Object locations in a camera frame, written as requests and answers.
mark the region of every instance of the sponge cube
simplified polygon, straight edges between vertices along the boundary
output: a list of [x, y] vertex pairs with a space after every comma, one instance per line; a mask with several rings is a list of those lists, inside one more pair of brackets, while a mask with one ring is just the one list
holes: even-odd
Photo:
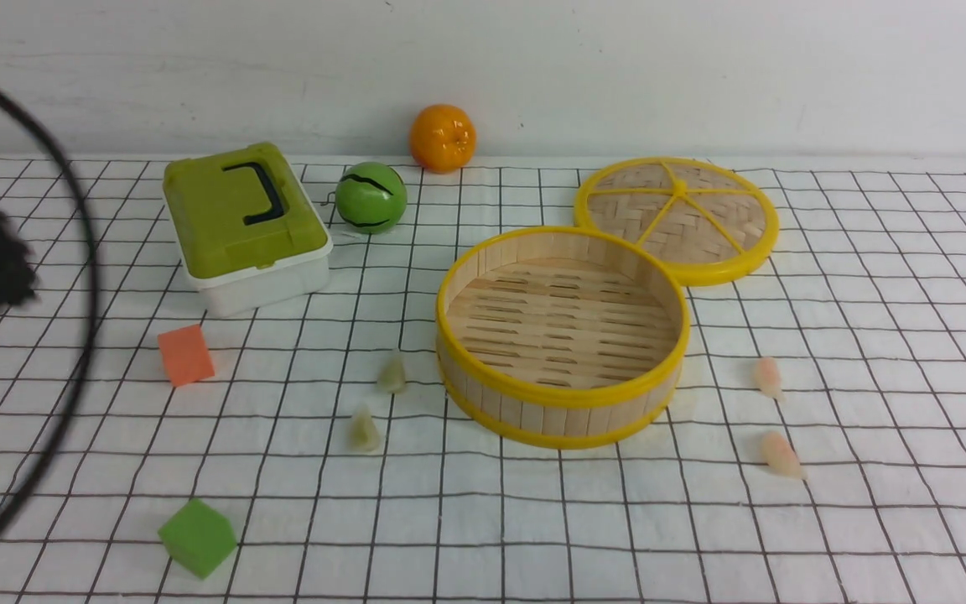
[[214, 573], [237, 547], [230, 520], [199, 498], [166, 521], [158, 529], [158, 538], [169, 557], [201, 580]]
[[215, 364], [199, 325], [158, 334], [158, 351], [162, 352], [162, 367], [174, 388], [215, 377]]

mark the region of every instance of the green plastic box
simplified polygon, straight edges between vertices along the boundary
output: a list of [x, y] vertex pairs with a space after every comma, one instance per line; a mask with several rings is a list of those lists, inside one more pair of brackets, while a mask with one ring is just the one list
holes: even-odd
[[329, 280], [330, 233], [275, 145], [174, 161], [162, 188], [181, 260], [212, 314], [310, 294]]

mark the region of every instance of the black cable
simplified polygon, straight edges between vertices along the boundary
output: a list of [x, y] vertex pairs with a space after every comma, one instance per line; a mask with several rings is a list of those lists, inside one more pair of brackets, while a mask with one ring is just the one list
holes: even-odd
[[85, 247], [88, 249], [88, 259], [85, 266], [88, 267], [89, 290], [84, 347], [81, 348], [80, 360], [77, 361], [75, 377], [73, 377], [72, 381], [73, 388], [66, 394], [65, 406], [61, 410], [61, 419], [55, 425], [55, 431], [51, 433], [50, 439], [47, 440], [47, 445], [39, 452], [39, 456], [35, 460], [32, 470], [24, 478], [24, 481], [17, 488], [16, 492], [12, 496], [8, 496], [10, 497], [10, 501], [3, 508], [0, 508], [1, 536], [5, 530], [10, 528], [10, 524], [17, 517], [17, 513], [22, 511], [24, 504], [32, 497], [32, 493], [34, 493], [35, 488], [39, 485], [39, 481], [42, 481], [44, 475], [46, 475], [47, 470], [50, 468], [50, 462], [53, 461], [58, 449], [61, 447], [62, 440], [65, 439], [65, 433], [69, 431], [70, 424], [72, 424], [73, 418], [76, 416], [76, 410], [81, 405], [81, 395], [84, 394], [85, 386], [88, 384], [88, 372], [91, 370], [92, 356], [95, 355], [96, 325], [97, 316], [99, 316], [100, 278], [99, 260], [96, 257], [96, 234], [92, 231], [88, 204], [85, 203], [84, 194], [81, 194], [81, 187], [77, 184], [76, 176], [73, 175], [73, 171], [70, 169], [69, 160], [66, 159], [65, 154], [62, 153], [61, 148], [50, 137], [50, 134], [28, 112], [24, 111], [17, 103], [8, 99], [2, 92], [0, 92], [0, 110], [3, 110], [11, 118], [14, 118], [15, 122], [19, 123], [24, 130], [27, 130], [31, 137], [35, 138], [35, 141], [39, 143], [44, 153], [47, 153], [50, 159], [53, 159], [55, 164], [58, 164], [58, 167], [61, 168], [65, 184], [69, 187], [70, 194], [73, 195], [73, 200], [76, 202], [77, 214], [80, 215], [80, 230], [84, 236]]

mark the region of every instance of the bamboo steamer lid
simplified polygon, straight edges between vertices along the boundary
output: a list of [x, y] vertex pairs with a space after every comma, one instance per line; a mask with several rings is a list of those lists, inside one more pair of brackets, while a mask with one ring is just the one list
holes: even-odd
[[603, 231], [661, 260], [685, 286], [743, 278], [778, 236], [774, 205], [735, 172], [682, 158], [624, 161], [579, 188], [576, 226]]

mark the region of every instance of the grid tablecloth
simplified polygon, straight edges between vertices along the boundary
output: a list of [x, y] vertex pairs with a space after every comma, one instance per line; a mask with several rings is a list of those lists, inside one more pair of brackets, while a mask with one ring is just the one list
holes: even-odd
[[[770, 261], [688, 290], [693, 339], [666, 415], [620, 446], [559, 454], [499, 439], [445, 397], [434, 292], [484, 238], [571, 222], [605, 162], [434, 176], [395, 161], [407, 213], [364, 237], [333, 204], [356, 160], [294, 161], [334, 233], [332, 282], [230, 320], [185, 282], [165, 162], [76, 162], [105, 264], [96, 382], [0, 544], [3, 603], [966, 601], [966, 169], [744, 164], [781, 215]], [[0, 320], [1, 502], [73, 370], [85, 292], [53, 165], [0, 159], [0, 210], [41, 279], [39, 302]], [[172, 390], [156, 336], [195, 322], [218, 374]], [[392, 348], [410, 378], [396, 397], [373, 387]], [[781, 363], [785, 403], [756, 393], [758, 356]], [[362, 404], [379, 455], [346, 448]], [[770, 429], [807, 482], [764, 469]], [[188, 497], [242, 543], [207, 581], [158, 543]]]

